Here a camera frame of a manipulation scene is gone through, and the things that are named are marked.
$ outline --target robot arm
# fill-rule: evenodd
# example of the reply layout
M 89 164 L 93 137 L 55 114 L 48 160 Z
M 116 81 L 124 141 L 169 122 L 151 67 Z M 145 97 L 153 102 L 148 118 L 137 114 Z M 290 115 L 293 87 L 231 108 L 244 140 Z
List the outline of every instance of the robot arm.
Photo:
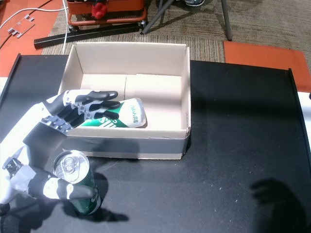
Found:
M 35 104 L 26 112 L 0 144 L 0 216 L 7 213 L 16 192 L 62 200 L 93 196 L 89 187 L 73 186 L 44 171 L 44 163 L 36 163 L 40 157 L 34 159 L 33 151 L 45 161 L 67 132 L 85 120 L 117 119 L 119 115 L 109 111 L 120 106 L 111 101 L 117 95 L 114 91 L 70 90 Z M 36 146 L 40 142 L 44 147 Z

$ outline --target can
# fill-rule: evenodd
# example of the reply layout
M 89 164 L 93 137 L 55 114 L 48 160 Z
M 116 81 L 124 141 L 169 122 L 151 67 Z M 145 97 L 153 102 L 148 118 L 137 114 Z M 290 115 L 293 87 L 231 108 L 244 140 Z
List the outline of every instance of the can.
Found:
M 119 108 L 109 109 L 108 111 L 118 113 L 119 118 L 115 120 L 106 117 L 100 119 L 88 119 L 80 127 L 97 126 L 101 128 L 138 128 L 146 126 L 146 113 L 142 101 L 139 98 L 120 101 Z
M 74 186 L 85 185 L 93 189 L 94 196 L 91 199 L 70 200 L 78 213 L 90 215 L 101 206 L 102 200 L 93 172 L 89 167 L 87 157 L 82 152 L 68 150 L 61 153 L 54 162 L 53 173 Z

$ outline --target gray carpet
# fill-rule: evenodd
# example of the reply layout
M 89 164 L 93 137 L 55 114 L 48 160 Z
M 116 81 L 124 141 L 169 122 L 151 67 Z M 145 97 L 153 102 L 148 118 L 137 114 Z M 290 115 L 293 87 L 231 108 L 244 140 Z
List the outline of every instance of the gray carpet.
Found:
M 148 18 L 157 11 L 157 1 L 148 0 Z M 311 0 L 228 0 L 233 40 L 271 45 L 304 52 L 311 68 Z M 51 34 L 63 33 L 65 16 L 60 12 Z M 206 0 L 191 8 L 176 2 L 150 33 L 99 38 L 95 41 L 148 41 L 186 43 L 191 58 L 224 61 L 221 41 L 225 40 L 220 0 Z M 60 47 L 46 48 L 43 54 L 59 54 Z

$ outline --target black tabletop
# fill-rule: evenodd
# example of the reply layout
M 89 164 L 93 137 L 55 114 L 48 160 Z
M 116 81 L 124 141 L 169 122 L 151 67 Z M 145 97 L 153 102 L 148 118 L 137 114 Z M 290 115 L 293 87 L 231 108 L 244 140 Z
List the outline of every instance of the black tabletop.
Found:
M 22 56 L 0 108 L 0 140 L 27 108 L 57 93 L 65 56 Z M 2 233 L 304 232 L 309 145 L 285 70 L 191 61 L 192 130 L 180 161 L 90 158 L 101 210 L 21 195 Z

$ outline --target open cardboard box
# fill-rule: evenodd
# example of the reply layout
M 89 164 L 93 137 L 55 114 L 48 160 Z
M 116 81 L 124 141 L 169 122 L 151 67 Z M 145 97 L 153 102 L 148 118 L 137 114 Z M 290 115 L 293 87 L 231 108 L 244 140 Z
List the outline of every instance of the open cardboard box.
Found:
M 114 158 L 180 159 L 190 134 L 189 48 L 181 44 L 86 42 L 72 46 L 59 93 L 118 91 L 140 98 L 146 128 L 78 127 L 63 148 Z

